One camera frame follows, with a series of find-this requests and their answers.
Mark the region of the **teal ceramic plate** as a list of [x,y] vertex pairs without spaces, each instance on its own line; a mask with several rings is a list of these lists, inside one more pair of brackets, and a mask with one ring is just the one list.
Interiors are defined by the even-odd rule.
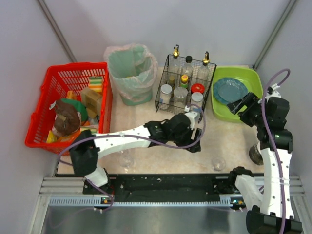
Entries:
[[247,93],[247,87],[234,78],[222,78],[213,87],[215,99],[223,105],[236,102],[247,95]]

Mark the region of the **small glass bowl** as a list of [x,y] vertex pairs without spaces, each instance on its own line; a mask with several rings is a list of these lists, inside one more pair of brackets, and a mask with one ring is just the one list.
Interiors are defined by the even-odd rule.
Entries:
[[212,168],[215,171],[222,171],[226,167],[226,160],[223,157],[214,157],[212,159]]

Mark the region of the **black cap clear bottle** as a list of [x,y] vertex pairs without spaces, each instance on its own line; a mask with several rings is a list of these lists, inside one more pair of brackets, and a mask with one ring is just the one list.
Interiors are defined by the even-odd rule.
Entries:
[[192,56],[187,56],[185,58],[185,64],[181,68],[181,74],[182,75],[187,75],[189,78],[193,76],[193,66],[192,66]]

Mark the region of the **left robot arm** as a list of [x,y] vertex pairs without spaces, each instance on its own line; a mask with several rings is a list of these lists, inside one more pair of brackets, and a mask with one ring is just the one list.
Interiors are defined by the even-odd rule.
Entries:
[[93,134],[90,130],[81,132],[69,150],[74,174],[88,179],[97,187],[109,184],[106,170],[98,160],[115,152],[133,148],[167,146],[185,149],[191,153],[201,150],[201,129],[195,129],[199,113],[188,112],[174,115],[163,121],[149,121],[136,128],[109,134]]

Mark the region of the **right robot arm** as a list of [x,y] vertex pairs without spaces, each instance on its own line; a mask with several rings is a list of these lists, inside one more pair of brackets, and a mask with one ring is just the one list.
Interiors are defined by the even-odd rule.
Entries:
[[302,223],[294,218],[290,202],[289,167],[293,136],[285,129],[289,102],[276,92],[265,101],[249,92],[227,105],[245,124],[257,127],[256,149],[264,165],[264,190],[255,184],[252,172],[236,167],[229,180],[239,190],[246,208],[247,230],[251,234],[300,234]]

